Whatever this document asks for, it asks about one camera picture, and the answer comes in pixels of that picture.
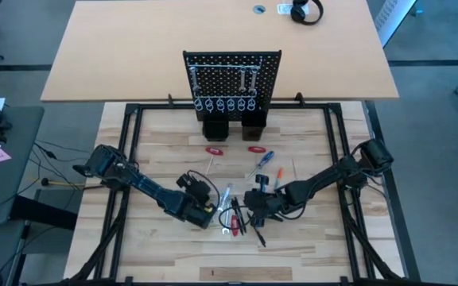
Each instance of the pegboard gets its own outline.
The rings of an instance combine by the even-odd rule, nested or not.
[[[281,51],[183,52],[183,57],[197,120],[213,114],[241,121],[243,111],[268,111]]]

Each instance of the screwdriver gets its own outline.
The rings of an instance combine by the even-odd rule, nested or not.
[[[252,177],[260,168],[262,168],[266,163],[268,163],[271,158],[273,158],[275,155],[275,152],[273,151],[269,151],[262,159],[261,161],[259,162],[259,164],[257,165],[257,167],[255,167],[254,171],[252,171],[252,173],[246,178],[247,180]]]

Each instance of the wooden table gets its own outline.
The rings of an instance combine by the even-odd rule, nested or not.
[[[360,102],[343,102],[342,107],[349,144],[354,148],[369,138],[363,109]],[[106,103],[96,144],[118,145],[124,108],[123,102]],[[227,141],[210,144],[218,145],[225,154],[213,160],[208,177],[220,190],[233,183],[232,195],[241,198],[253,186],[245,178],[260,156],[247,152],[246,147],[256,143],[242,141],[240,129],[237,122],[231,122]],[[332,164],[321,110],[270,110],[258,144],[276,152],[263,169],[270,182],[280,167],[285,169],[285,184],[309,178]],[[137,159],[141,172],[176,189],[177,177],[187,170],[206,170],[210,161],[204,151],[207,145],[192,110],[146,110]],[[65,277],[76,273],[98,245],[107,197],[107,189],[84,192]],[[402,275],[385,199],[366,187],[361,201],[371,244],[392,270]],[[266,221],[262,235],[266,248],[253,230],[235,238],[222,235],[216,222],[201,230],[163,214],[152,199],[132,191],[118,280],[133,276],[134,281],[318,282],[351,276],[335,185],[319,191],[300,219]],[[364,269],[363,255],[356,245],[360,268]],[[109,250],[106,261],[111,254]],[[105,264],[104,275],[109,264]]]
[[[78,1],[41,100],[190,99],[184,50],[282,50],[274,99],[297,92],[307,99],[398,97],[366,0],[324,0],[314,26],[278,14],[283,3]],[[257,4],[266,12],[255,14]],[[318,13],[312,2],[309,10]]]

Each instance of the black headphones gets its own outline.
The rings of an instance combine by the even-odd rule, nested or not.
[[[302,25],[314,25],[323,17],[323,4],[321,4],[320,0],[312,0],[312,2],[316,4],[317,9],[319,9],[319,17],[314,21],[306,21],[305,11],[303,11],[301,7],[307,4],[308,2],[309,0],[293,0],[293,8],[291,8],[291,18],[293,19],[293,21],[295,21],[296,23],[300,23]]]

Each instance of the gray floor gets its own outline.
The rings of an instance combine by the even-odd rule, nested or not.
[[[367,0],[377,13],[383,0]],[[0,6],[0,64],[51,64],[72,11],[73,0],[3,0]],[[423,0],[425,13],[408,17],[386,46],[389,60],[458,59],[458,1]],[[423,280],[458,283],[458,68],[393,68],[399,101],[377,102],[385,140],[396,158],[395,179]],[[42,105],[39,138],[89,150],[94,144],[103,104],[43,104],[39,98],[47,71],[0,72],[0,96],[11,106]],[[75,113],[78,118],[66,116]],[[57,150],[71,159],[86,154]],[[56,164],[72,182],[81,183],[69,164]],[[36,177],[30,165],[26,180]],[[42,176],[58,179],[53,174]],[[58,190],[55,200],[69,196]],[[76,193],[69,206],[79,207]],[[37,240],[22,281],[58,281],[66,263],[69,235]]]

